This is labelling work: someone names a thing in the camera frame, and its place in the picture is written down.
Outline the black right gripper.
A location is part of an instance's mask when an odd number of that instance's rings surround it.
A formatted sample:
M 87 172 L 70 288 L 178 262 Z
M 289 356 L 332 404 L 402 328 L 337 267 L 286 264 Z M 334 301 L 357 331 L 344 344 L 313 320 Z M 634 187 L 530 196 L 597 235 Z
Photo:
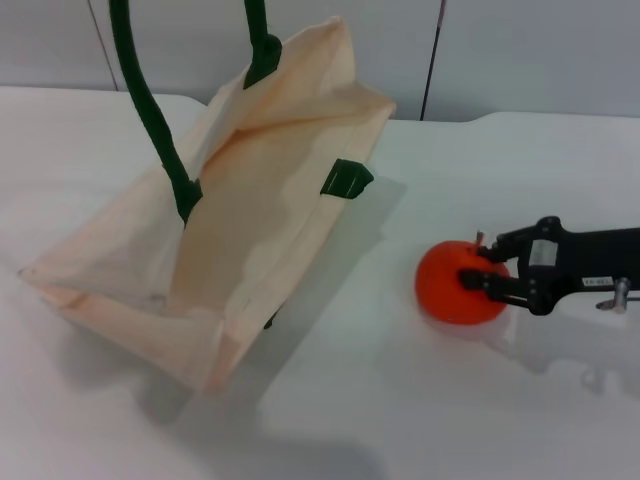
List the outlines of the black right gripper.
M 557 217 L 499 234 L 476 254 L 491 263 L 518 259 L 518 276 L 463 269 L 458 280 L 468 291 L 483 291 L 493 302 L 528 306 L 539 316 L 576 293 L 611 292 L 602 310 L 624 313 L 639 290 L 639 230 L 566 230 Z

